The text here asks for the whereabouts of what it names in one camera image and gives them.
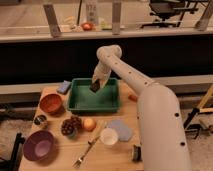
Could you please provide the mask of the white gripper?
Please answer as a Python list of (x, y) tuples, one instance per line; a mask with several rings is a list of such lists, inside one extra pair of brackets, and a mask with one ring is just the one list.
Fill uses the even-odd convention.
[(98, 81), (100, 87), (103, 88), (108, 82), (110, 75), (111, 69), (105, 64), (98, 63), (92, 76), (92, 82), (95, 83)]

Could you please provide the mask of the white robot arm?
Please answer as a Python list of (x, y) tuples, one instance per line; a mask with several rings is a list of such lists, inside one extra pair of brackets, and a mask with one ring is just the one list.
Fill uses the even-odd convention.
[(99, 47), (92, 82), (103, 87), (114, 71), (137, 95), (144, 171), (192, 171), (175, 93), (121, 60), (119, 45)]

